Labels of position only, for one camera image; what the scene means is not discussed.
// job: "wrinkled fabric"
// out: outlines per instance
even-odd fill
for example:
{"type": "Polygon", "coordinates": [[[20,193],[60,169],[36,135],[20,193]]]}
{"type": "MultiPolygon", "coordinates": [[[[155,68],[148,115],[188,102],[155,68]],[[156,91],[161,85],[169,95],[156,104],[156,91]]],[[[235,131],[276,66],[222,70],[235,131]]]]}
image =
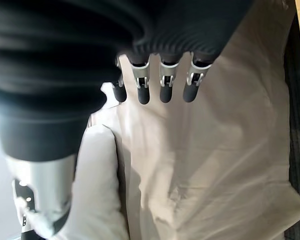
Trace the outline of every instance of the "wrinkled fabric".
{"type": "Polygon", "coordinates": [[[256,0],[192,103],[182,98],[189,54],[166,104],[159,57],[150,57],[147,105],[120,58],[128,99],[104,124],[122,153],[131,240],[277,240],[300,220],[283,68],[294,14],[292,0],[256,0]]]}

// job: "robotic hand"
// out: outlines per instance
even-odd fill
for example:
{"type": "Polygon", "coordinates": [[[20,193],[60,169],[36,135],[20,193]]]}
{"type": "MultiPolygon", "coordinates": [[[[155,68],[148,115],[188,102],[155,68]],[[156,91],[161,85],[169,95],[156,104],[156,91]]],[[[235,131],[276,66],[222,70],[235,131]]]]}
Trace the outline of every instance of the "robotic hand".
{"type": "Polygon", "coordinates": [[[116,57],[128,56],[147,104],[149,55],[160,54],[157,84],[167,103],[179,59],[192,52],[183,93],[191,102],[251,4],[0,0],[0,139],[17,209],[40,236],[55,235],[67,220],[81,138],[106,102],[102,84],[113,84],[119,102],[127,98],[116,57]]]}

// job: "white cloth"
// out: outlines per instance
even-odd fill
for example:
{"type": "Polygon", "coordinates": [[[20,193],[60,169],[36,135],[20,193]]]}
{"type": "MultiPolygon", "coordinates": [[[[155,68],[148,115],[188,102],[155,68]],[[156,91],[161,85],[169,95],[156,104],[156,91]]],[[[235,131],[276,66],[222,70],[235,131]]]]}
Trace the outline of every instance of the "white cloth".
{"type": "Polygon", "coordinates": [[[67,222],[51,240],[127,240],[120,213],[114,135],[108,128],[89,127],[78,156],[73,199],[67,222]]]}
{"type": "Polygon", "coordinates": [[[147,105],[121,57],[128,100],[92,122],[118,117],[104,124],[122,141],[131,240],[273,240],[300,220],[283,68],[294,14],[292,0],[256,0],[192,103],[182,99],[188,54],[168,104],[150,58],[147,105]]]}

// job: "gray carpet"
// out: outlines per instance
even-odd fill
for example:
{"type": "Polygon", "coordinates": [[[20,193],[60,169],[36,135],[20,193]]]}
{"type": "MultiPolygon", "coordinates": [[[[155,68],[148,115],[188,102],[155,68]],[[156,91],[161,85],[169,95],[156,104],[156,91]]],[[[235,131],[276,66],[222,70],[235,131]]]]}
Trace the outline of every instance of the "gray carpet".
{"type": "MultiPolygon", "coordinates": [[[[295,18],[285,57],[285,80],[290,93],[290,169],[289,179],[300,194],[300,30],[295,18]]],[[[300,240],[300,222],[285,232],[286,240],[300,240]]]]}

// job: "black fingertip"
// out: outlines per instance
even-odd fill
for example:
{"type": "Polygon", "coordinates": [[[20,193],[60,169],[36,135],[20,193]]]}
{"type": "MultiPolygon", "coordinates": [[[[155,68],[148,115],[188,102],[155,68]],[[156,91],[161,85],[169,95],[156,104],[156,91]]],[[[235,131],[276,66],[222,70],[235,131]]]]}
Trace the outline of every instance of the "black fingertip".
{"type": "Polygon", "coordinates": [[[113,88],[113,93],[115,99],[119,103],[123,103],[125,100],[127,100],[127,91],[125,85],[122,87],[119,87],[118,85],[113,88]]]}
{"type": "Polygon", "coordinates": [[[138,88],[138,99],[139,102],[143,105],[147,104],[150,101],[150,93],[149,88],[145,88],[144,86],[141,86],[141,88],[138,88]]]}
{"type": "Polygon", "coordinates": [[[160,89],[160,100],[163,103],[170,102],[172,98],[172,87],[169,87],[169,85],[161,86],[160,89]]]}
{"type": "Polygon", "coordinates": [[[199,87],[195,84],[188,85],[185,83],[183,90],[183,100],[186,103],[191,103],[196,99],[199,87]]]}
{"type": "Polygon", "coordinates": [[[45,240],[45,238],[40,237],[34,230],[25,231],[21,233],[21,240],[45,240]]]}

